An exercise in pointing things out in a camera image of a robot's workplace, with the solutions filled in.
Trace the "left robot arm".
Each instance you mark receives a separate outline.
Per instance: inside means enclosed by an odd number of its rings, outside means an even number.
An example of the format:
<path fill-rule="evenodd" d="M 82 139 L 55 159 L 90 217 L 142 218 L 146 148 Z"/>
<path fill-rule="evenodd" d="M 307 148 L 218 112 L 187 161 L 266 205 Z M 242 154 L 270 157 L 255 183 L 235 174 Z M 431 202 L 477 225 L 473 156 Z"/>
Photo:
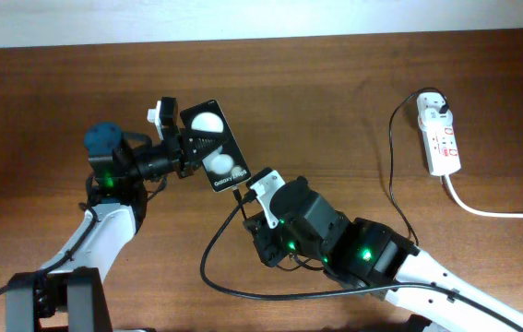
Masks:
<path fill-rule="evenodd" d="M 111 331 L 103 282 L 114 260 L 137 235 L 152 198 L 146 184 L 165 185 L 168 174 L 191 176 L 229 140 L 219 104 L 205 101 L 186 110 L 171 97 L 149 110 L 160 143 L 100 123 L 84 146 L 92 173 L 86 181 L 84 219 L 63 248 L 34 272 L 18 273 L 6 285 L 6 328 L 41 331 L 42 319 L 66 313 L 64 331 Z"/>

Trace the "black smartphone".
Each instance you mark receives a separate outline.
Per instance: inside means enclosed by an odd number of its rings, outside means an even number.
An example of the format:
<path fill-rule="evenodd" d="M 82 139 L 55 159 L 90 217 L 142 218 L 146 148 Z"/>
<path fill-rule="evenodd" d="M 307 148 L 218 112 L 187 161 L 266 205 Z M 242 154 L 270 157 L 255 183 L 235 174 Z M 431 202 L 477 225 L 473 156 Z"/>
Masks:
<path fill-rule="evenodd" d="M 251 177 L 244 154 L 216 100 L 180 112 L 185 126 L 187 155 L 201 163 L 211 188 L 222 192 Z"/>

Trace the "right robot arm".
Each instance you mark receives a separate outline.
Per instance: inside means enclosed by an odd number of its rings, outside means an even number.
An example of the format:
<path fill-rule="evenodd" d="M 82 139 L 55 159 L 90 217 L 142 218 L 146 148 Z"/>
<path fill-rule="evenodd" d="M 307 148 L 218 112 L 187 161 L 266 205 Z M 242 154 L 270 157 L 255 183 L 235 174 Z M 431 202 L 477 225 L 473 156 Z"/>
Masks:
<path fill-rule="evenodd" d="M 469 285 L 417 244 L 385 224 L 349 220 L 305 178 L 285 182 L 275 171 L 247 183 L 262 210 L 244 222 L 260 261 L 288 255 L 322 263 L 341 287 L 374 287 L 378 297 L 446 331 L 523 330 L 523 314 Z"/>

